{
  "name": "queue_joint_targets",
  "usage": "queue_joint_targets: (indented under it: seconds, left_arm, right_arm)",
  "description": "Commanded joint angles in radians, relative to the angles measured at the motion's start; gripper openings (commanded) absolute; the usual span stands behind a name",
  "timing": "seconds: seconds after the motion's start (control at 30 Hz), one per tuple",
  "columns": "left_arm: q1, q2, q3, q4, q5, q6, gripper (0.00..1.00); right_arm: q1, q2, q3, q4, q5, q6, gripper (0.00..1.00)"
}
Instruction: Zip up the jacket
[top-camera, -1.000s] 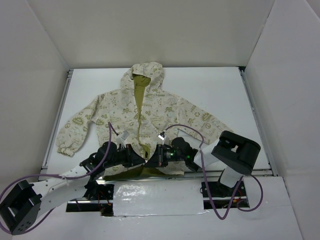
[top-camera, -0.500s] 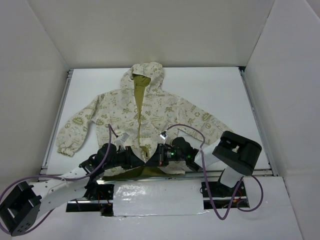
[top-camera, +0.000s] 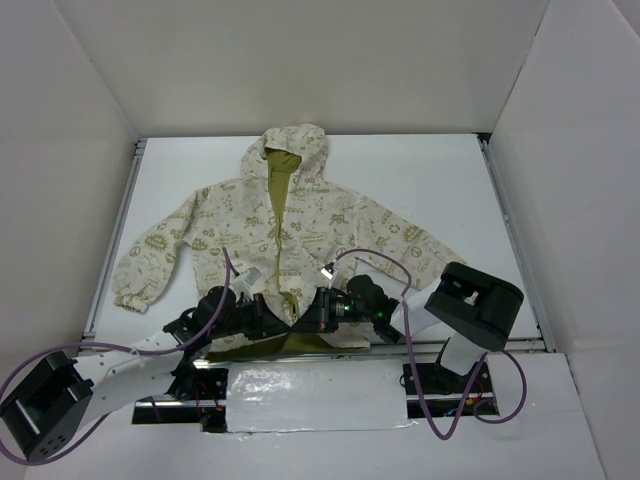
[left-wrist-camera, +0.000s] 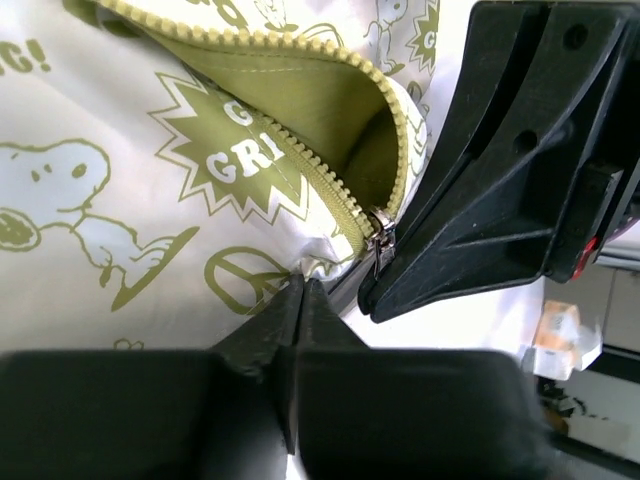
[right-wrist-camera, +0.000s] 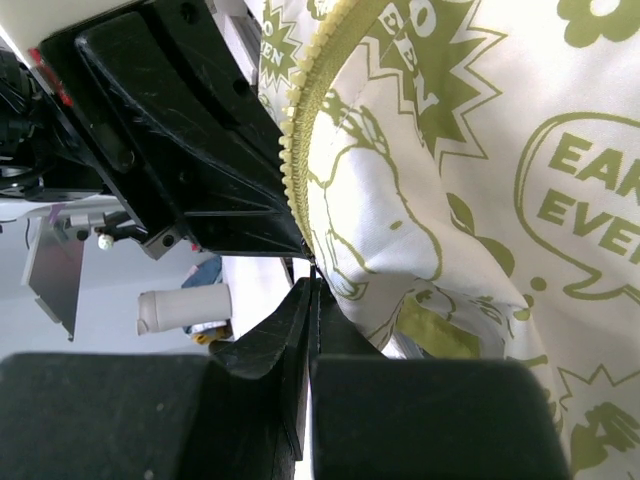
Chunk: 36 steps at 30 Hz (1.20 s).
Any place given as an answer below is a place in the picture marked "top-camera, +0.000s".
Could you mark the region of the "cream printed hooded jacket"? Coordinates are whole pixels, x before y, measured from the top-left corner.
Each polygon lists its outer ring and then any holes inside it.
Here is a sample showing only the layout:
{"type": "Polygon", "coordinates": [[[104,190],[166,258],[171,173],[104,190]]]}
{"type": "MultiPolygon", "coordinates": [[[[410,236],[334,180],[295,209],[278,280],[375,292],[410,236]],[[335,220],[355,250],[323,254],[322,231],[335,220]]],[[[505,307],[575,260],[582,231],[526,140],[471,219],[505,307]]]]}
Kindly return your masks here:
{"type": "MultiPolygon", "coordinates": [[[[269,129],[247,151],[268,146],[324,146],[328,157],[325,131],[312,124],[269,129]]],[[[223,283],[228,266],[242,271],[251,268],[236,265],[236,257],[228,249],[241,242],[240,235],[227,239],[219,239],[215,233],[204,238],[198,236],[209,190],[218,184],[194,191],[175,212],[133,243],[113,273],[112,290],[117,306],[144,313],[168,286],[182,245],[190,249],[199,296],[223,283]]],[[[368,196],[351,191],[359,196],[351,217],[354,244],[336,251],[322,263],[319,272],[324,264],[336,260],[339,270],[348,277],[354,274],[359,262],[365,262],[391,278],[410,281],[414,288],[423,289],[440,277],[447,264],[458,260],[452,249],[428,231],[368,196]]]]}

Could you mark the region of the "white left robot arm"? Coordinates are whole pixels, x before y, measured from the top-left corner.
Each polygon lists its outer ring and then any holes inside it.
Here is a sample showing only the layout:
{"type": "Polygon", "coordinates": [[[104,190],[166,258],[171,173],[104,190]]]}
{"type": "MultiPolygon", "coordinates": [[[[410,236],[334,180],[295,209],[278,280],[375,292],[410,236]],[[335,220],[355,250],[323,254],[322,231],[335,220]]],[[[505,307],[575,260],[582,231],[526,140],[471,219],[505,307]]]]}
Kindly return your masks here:
{"type": "Polygon", "coordinates": [[[238,335],[263,341],[287,334],[259,294],[251,299],[212,288],[198,305],[123,350],[70,358],[46,355],[1,403],[1,418],[29,465],[49,462],[88,423],[130,403],[160,395],[193,399],[195,361],[211,344],[238,335]]]}

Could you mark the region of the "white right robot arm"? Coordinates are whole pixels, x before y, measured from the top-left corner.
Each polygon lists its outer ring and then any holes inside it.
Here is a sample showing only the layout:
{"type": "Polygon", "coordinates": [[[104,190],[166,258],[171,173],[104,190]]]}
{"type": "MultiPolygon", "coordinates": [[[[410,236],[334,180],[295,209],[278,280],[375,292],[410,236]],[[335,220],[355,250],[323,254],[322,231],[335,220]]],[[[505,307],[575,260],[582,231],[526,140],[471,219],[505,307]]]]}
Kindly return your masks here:
{"type": "Polygon", "coordinates": [[[330,334],[346,323],[369,324],[380,339],[396,344],[442,323],[454,334],[419,380],[435,394],[452,394],[464,388],[483,354],[505,349],[523,301],[515,285],[451,262],[434,284],[405,301],[365,274],[351,278],[343,292],[320,287],[292,330],[330,334]]]}

